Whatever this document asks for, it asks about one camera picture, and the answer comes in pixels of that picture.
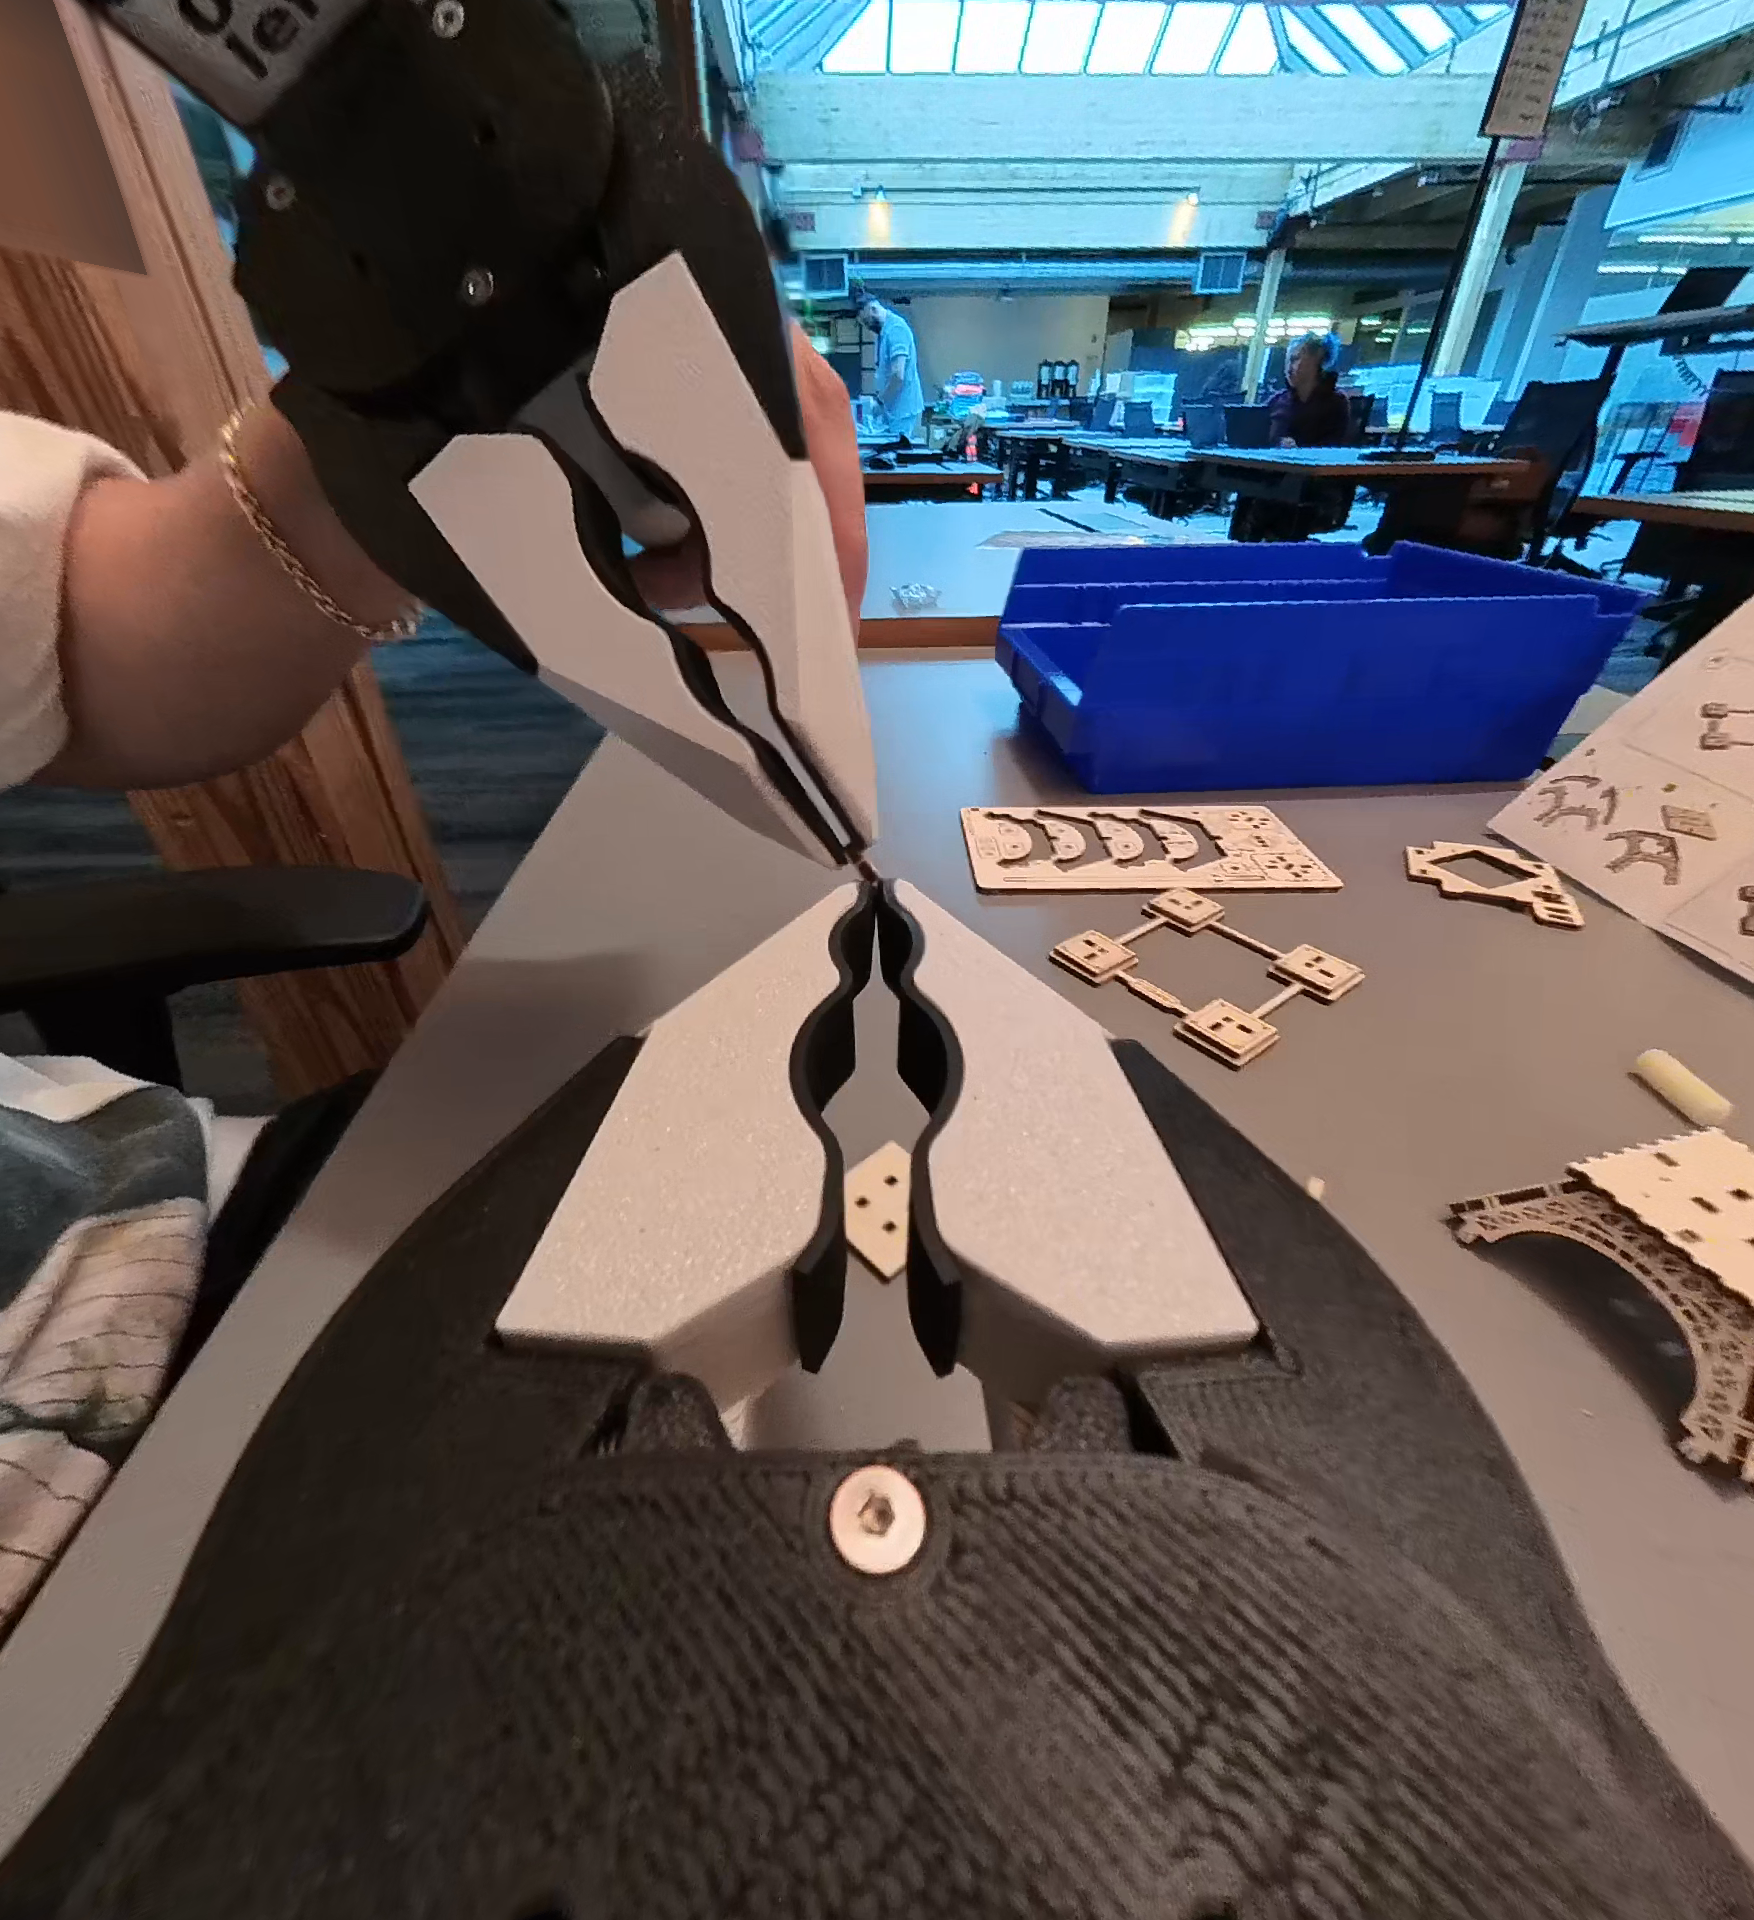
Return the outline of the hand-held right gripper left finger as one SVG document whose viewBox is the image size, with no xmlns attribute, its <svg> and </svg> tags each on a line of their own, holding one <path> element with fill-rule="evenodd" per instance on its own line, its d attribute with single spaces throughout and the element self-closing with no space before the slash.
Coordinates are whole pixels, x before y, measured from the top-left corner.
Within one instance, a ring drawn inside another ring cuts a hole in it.
<svg viewBox="0 0 1754 1920">
<path fill-rule="evenodd" d="M 501 1305 L 496 1343 L 691 1379 L 723 1443 L 843 1326 L 844 1158 L 879 897 L 837 888 L 650 1021 Z"/>
</svg>

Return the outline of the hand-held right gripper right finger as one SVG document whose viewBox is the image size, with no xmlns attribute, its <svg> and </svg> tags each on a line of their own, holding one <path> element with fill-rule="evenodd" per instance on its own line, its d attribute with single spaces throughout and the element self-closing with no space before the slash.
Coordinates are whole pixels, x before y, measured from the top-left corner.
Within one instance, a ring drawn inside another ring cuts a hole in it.
<svg viewBox="0 0 1754 1920">
<path fill-rule="evenodd" d="M 881 890 L 911 1147 L 904 1295 L 938 1373 L 1060 1379 L 1238 1353 L 1257 1319 L 1128 1072 L 1152 1057 L 912 884 Z"/>
</svg>

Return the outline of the small square wooden plate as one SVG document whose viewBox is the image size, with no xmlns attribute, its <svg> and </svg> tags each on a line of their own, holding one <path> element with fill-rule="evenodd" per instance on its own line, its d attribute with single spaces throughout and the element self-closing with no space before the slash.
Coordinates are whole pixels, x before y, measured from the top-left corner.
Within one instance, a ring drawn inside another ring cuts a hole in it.
<svg viewBox="0 0 1754 1920">
<path fill-rule="evenodd" d="M 851 1252 L 881 1280 L 904 1273 L 909 1255 L 911 1152 L 889 1139 L 844 1171 L 844 1237 Z"/>
</svg>

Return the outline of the person's left forearm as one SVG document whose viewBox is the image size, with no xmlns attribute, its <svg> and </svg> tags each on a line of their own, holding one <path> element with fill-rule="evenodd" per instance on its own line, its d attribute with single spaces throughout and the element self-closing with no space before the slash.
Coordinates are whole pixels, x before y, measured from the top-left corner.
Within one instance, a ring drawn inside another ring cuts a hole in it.
<svg viewBox="0 0 1754 1920">
<path fill-rule="evenodd" d="M 273 404 L 142 475 L 0 412 L 0 794 L 210 780 L 294 739 L 422 608 L 327 500 Z"/>
</svg>

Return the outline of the grey desk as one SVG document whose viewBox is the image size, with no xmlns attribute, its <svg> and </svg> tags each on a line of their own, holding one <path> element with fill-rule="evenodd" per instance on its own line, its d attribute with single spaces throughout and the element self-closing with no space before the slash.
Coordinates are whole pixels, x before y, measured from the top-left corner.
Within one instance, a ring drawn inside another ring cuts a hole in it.
<svg viewBox="0 0 1754 1920">
<path fill-rule="evenodd" d="M 1473 841 L 1493 789 L 1278 791 L 1268 803 L 1345 879 L 1332 897 L 1259 897 L 1266 941 L 1354 961 L 1366 982 L 1284 1021 L 1257 1064 L 1222 1069 L 1124 995 L 1047 952 L 1099 913 L 981 901 L 962 805 L 1056 789 L 1012 733 L 984 657 L 868 653 L 885 873 L 914 884 L 1039 980 L 1137 1037 L 1358 1239 L 1441 1339 L 1528 1478 L 1606 1655 L 1642 1719 L 1754 1864 L 1754 1495 L 1681 1462 L 1658 1332 L 1559 1243 L 1481 1252 L 1456 1197 L 1525 1187 L 1568 1161 L 1663 1135 L 1628 1077 L 1675 1052 L 1736 1106 L 1754 1145 L 1754 997 L 1595 901 L 1545 931 L 1407 884 L 1409 844 Z M 0 1858 L 142 1655 L 268 1397 L 369 1267 L 596 1048 L 647 1022 L 793 913 L 829 873 L 776 852 L 606 743 L 438 989 L 337 1160 L 206 1352 L 210 1378 L 153 1426 L 40 1589 L 0 1671 Z"/>
</svg>

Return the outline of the raised standing desk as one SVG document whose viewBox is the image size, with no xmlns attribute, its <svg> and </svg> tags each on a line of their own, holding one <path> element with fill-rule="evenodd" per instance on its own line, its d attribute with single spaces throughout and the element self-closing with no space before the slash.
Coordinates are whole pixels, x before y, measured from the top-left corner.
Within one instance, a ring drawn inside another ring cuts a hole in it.
<svg viewBox="0 0 1754 1920">
<path fill-rule="evenodd" d="M 1615 390 L 1630 349 L 1667 361 L 1754 350 L 1754 298 L 1664 304 L 1657 313 L 1572 329 L 1562 347 L 1603 354 L 1601 380 Z M 1668 485 L 1646 493 L 1640 479 L 1657 454 L 1592 452 L 1587 489 L 1561 519 L 1566 534 L 1622 527 L 1627 559 L 1670 595 L 1699 610 L 1724 610 L 1754 591 L 1754 370 L 1715 370 L 1688 438 L 1673 455 Z"/>
</svg>

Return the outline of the neighbouring grey table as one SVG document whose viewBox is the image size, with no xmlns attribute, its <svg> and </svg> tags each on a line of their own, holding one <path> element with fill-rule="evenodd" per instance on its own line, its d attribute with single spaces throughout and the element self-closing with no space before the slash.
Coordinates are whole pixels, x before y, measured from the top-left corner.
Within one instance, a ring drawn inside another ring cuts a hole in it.
<svg viewBox="0 0 1754 1920">
<path fill-rule="evenodd" d="M 1039 548 L 1140 546 L 1132 527 L 1104 524 L 1074 502 L 879 502 L 865 515 L 868 580 L 861 653 L 956 653 L 987 657 L 1021 555 Z M 895 616 L 889 589 L 939 587 L 938 611 Z"/>
</svg>

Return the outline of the wooden puzzle sheet with arcs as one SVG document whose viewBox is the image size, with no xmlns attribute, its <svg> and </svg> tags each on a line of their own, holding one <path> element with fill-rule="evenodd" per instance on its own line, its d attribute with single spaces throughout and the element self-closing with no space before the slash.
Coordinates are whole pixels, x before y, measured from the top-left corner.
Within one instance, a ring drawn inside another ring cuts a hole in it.
<svg viewBox="0 0 1754 1920">
<path fill-rule="evenodd" d="M 1263 805 L 962 807 L 959 829 L 973 884 L 993 897 L 1345 888 Z"/>
</svg>

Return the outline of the black office chair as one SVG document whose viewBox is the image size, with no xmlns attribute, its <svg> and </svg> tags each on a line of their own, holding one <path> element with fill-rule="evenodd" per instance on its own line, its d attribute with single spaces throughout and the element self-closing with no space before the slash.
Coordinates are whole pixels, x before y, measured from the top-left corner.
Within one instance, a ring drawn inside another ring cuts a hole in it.
<svg viewBox="0 0 1754 1920">
<path fill-rule="evenodd" d="M 153 870 L 34 892 L 0 884 L 0 1052 L 88 1058 L 186 1094 L 171 1022 L 179 995 L 279 975 L 398 975 L 430 929 L 412 879 L 351 868 Z M 351 998 L 327 984 L 287 998 L 317 1014 L 314 1048 L 294 1048 L 285 1100 L 262 1117 L 217 1213 L 179 1359 L 234 1305 L 405 1034 L 351 1034 Z"/>
<path fill-rule="evenodd" d="M 1535 563 L 1591 466 L 1610 393 L 1604 375 L 1530 380 L 1489 446 L 1518 467 L 1480 480 L 1470 494 L 1467 540 L 1497 561 Z"/>
</svg>

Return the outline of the pale wax stick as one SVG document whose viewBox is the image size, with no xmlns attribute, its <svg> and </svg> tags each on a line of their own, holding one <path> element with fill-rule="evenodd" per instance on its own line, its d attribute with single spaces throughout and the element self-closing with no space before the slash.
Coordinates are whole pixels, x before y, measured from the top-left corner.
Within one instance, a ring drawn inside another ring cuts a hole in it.
<svg viewBox="0 0 1754 1920">
<path fill-rule="evenodd" d="M 1664 1048 L 1646 1048 L 1630 1063 L 1630 1074 L 1670 1111 L 1697 1130 L 1722 1130 L 1733 1104 L 1699 1072 Z"/>
</svg>

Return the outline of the patterned shirt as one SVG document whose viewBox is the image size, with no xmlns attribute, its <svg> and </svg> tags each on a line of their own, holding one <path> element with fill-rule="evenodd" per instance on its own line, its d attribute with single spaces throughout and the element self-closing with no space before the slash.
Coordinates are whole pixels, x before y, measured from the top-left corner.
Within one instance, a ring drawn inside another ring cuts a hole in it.
<svg viewBox="0 0 1754 1920">
<path fill-rule="evenodd" d="M 0 1643 L 166 1396 L 262 1130 L 88 1058 L 0 1052 Z"/>
</svg>

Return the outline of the wooden tower base model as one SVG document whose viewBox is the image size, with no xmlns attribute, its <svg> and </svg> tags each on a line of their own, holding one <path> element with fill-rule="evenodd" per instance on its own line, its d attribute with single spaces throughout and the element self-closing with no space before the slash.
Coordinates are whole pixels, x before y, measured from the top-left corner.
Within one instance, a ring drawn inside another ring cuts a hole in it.
<svg viewBox="0 0 1754 1920">
<path fill-rule="evenodd" d="M 1462 1245 L 1552 1237 L 1627 1273 L 1692 1359 L 1675 1448 L 1754 1491 L 1754 1150 L 1717 1130 L 1568 1164 L 1552 1182 L 1453 1203 Z"/>
</svg>

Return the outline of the folded paper assembly instructions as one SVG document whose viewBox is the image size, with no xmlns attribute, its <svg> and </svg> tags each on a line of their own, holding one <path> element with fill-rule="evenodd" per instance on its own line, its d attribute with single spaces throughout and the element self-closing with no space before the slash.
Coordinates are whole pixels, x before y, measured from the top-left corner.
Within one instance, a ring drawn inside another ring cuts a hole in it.
<svg viewBox="0 0 1754 1920">
<path fill-rule="evenodd" d="M 1754 986 L 1754 597 L 1489 830 Z"/>
</svg>

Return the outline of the wooden four-square frame piece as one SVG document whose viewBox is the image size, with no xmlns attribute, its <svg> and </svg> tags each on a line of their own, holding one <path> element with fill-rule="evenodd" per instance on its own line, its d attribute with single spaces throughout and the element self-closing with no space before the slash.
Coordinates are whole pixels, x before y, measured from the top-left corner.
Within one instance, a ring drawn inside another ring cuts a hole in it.
<svg viewBox="0 0 1754 1920">
<path fill-rule="evenodd" d="M 1160 931 L 1188 941 L 1216 937 L 1242 948 L 1263 964 L 1263 979 L 1272 984 L 1270 995 L 1252 1007 L 1239 1007 L 1222 997 L 1206 1002 L 1179 998 L 1172 989 L 1138 973 L 1140 943 Z M 1278 1045 L 1275 1014 L 1292 1002 L 1332 1007 L 1366 980 L 1361 967 L 1324 948 L 1311 943 L 1274 948 L 1249 935 L 1229 921 L 1219 899 L 1191 888 L 1174 888 L 1148 897 L 1140 920 L 1120 933 L 1081 931 L 1055 943 L 1048 957 L 1058 973 L 1086 986 L 1120 986 L 1128 997 L 1169 1018 L 1179 1043 L 1229 1069 L 1247 1069 Z"/>
</svg>

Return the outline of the wooden diamond frame piece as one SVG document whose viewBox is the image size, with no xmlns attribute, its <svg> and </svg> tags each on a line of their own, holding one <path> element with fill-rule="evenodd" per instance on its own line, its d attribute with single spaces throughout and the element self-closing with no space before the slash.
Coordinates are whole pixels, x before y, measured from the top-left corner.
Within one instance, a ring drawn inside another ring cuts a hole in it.
<svg viewBox="0 0 1754 1920">
<path fill-rule="evenodd" d="M 1489 844 L 1433 841 L 1402 852 L 1405 876 L 1441 899 L 1525 913 L 1555 929 L 1581 929 L 1584 913 L 1549 862 Z"/>
</svg>

